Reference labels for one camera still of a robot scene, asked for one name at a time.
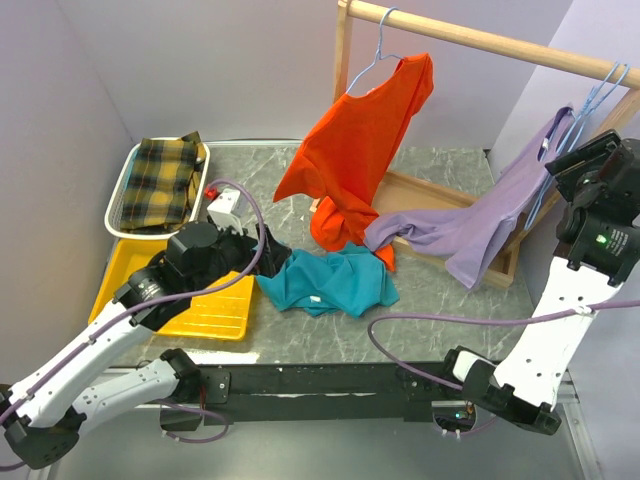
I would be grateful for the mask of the yellow plastic tray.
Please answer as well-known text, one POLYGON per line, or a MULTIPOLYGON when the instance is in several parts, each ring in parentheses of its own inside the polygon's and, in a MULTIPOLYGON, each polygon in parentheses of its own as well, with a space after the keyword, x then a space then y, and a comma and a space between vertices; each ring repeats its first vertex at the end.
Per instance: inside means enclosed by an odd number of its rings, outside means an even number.
MULTIPOLYGON (((146 266, 166 243, 122 239, 116 243, 89 319, 93 321, 135 271, 146 266)), ((240 341, 246 335, 254 279, 245 276, 216 293, 192 299, 188 310, 159 330, 161 336, 240 341)))

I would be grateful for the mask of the orange t shirt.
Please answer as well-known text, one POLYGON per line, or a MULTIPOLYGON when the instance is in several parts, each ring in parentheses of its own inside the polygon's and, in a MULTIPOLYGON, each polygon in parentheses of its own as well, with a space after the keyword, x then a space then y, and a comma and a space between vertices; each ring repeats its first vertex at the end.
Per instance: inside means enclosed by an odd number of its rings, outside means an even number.
POLYGON ((378 218, 372 202, 408 129, 434 89, 429 54, 404 57, 384 83, 363 96, 343 94, 312 128, 273 200, 304 194, 320 203, 310 222, 316 243, 337 252, 362 246, 378 218))

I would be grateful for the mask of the blue hanger with lilac shirt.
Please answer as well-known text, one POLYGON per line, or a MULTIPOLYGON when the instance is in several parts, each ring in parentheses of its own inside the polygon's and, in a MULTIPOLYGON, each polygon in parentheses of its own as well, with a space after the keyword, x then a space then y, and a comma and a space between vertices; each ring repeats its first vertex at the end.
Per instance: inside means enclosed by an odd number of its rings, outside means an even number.
POLYGON ((550 151, 560 155, 569 153, 575 148, 587 120, 600 104, 597 97, 603 87, 603 83, 592 87, 578 112, 575 112, 571 106, 563 107, 557 112, 539 147, 537 155, 539 162, 542 162, 550 151))

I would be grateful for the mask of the yellow plaid cloth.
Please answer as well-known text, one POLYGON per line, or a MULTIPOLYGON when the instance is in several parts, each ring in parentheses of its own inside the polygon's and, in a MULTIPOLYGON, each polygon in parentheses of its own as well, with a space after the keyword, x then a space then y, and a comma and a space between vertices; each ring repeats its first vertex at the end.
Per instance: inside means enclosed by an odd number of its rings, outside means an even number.
POLYGON ((165 234, 179 229, 194 208, 205 157, 197 131, 177 139, 142 139, 124 189, 120 230, 165 234))

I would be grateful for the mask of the blue hanger with orange shirt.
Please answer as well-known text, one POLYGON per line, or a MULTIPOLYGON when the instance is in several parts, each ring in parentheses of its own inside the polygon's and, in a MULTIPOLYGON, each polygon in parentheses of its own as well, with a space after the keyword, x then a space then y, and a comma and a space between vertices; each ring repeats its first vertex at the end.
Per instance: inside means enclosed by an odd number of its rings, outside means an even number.
POLYGON ((372 61, 370 62, 370 64, 368 66, 366 66, 364 69, 362 69, 351 81, 351 83, 348 85, 347 89, 346 89, 346 94, 350 94, 351 91, 353 90, 354 86, 358 83, 358 81, 364 76, 366 75, 369 71, 371 71, 379 62, 384 61, 388 58, 395 58, 395 59, 399 59, 401 60, 402 57, 399 55, 396 55, 394 53, 390 53, 390 54, 384 54, 383 53, 383 43, 384 43, 384 26, 386 24, 387 19, 389 18, 389 16, 395 12, 398 11, 399 8, 396 6, 390 7, 386 10, 386 12, 384 13, 384 15, 382 16, 382 18, 380 19, 380 21, 378 22, 378 38, 377 38, 377 45, 376 45, 376 50, 374 53, 374 57, 372 59, 372 61))

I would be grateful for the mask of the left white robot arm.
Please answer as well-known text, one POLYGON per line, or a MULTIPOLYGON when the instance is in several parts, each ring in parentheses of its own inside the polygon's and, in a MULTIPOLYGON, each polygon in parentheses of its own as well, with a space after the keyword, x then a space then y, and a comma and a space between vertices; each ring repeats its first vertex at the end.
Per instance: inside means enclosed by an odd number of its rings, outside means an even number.
POLYGON ((54 464, 92 428, 140 404, 199 395, 200 369, 181 349, 131 374, 95 381, 117 357, 188 310, 196 293, 218 291, 216 281, 227 274, 275 276, 292 251, 267 226, 256 230, 259 236, 251 238, 212 223, 186 224, 63 350, 2 387, 1 426, 21 464, 34 470, 54 464))

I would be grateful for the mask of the lilac t shirt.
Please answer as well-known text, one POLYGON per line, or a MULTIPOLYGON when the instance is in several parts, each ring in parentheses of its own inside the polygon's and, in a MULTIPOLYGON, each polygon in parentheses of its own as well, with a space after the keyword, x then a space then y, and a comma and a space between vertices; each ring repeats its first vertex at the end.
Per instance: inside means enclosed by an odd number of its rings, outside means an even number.
POLYGON ((419 254, 444 257, 449 274, 465 288, 476 288, 537 195, 547 175, 545 164, 556 158, 572 124, 573 108, 560 108, 471 206, 383 214, 365 229, 365 246, 377 251, 399 236, 419 254))

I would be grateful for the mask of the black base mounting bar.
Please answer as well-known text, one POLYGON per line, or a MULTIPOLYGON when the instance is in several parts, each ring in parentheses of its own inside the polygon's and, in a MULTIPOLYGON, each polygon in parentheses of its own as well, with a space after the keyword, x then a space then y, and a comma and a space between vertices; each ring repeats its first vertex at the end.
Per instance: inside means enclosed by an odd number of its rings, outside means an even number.
POLYGON ((201 365, 169 399, 231 424, 401 419, 464 432, 477 414, 456 391, 394 363, 201 365))

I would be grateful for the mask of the white plastic basket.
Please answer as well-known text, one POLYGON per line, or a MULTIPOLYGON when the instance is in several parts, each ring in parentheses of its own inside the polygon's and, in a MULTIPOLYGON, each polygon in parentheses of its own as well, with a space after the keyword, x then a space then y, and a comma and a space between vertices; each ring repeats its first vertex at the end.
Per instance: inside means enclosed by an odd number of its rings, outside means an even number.
POLYGON ((144 138, 129 152, 104 215, 114 236, 164 239, 197 218, 210 151, 200 134, 144 138))

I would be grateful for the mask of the teal t shirt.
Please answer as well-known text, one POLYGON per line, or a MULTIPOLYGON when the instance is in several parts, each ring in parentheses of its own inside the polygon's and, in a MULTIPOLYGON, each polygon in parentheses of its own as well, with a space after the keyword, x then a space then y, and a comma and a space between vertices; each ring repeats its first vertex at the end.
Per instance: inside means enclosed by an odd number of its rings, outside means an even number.
POLYGON ((359 318, 372 307, 399 300, 385 264, 352 243, 325 255, 295 249, 275 276, 256 280, 277 310, 302 309, 314 317, 343 312, 359 318))

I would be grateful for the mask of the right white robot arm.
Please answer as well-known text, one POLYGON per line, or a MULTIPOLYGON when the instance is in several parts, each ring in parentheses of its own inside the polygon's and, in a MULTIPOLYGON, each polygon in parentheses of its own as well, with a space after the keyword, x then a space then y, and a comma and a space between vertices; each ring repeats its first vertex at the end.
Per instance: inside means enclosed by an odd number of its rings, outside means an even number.
POLYGON ((639 261, 639 142, 609 130, 545 167, 566 206, 536 322, 498 364, 464 347, 450 350, 437 382, 449 398, 553 435, 559 387, 595 306, 616 296, 639 261))

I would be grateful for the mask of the wooden clothes rack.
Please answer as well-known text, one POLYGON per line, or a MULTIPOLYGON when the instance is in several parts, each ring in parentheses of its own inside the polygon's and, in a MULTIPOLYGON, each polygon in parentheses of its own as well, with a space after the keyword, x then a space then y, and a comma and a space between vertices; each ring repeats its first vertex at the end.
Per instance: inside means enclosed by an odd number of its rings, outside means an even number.
MULTIPOLYGON (((393 12, 365 1, 339 1, 336 22, 334 58, 334 98, 347 90, 353 21, 383 22, 392 28, 441 40, 464 47, 524 61, 533 65, 603 80, 609 71, 613 82, 628 91, 614 106, 594 132, 599 135, 609 129, 622 129, 639 112, 639 70, 631 68, 622 74, 610 61, 517 40, 489 32, 447 23, 411 13, 393 12)), ((403 208, 458 208, 468 207, 475 200, 469 194, 388 171, 383 177, 373 201, 380 213, 391 213, 403 208)))

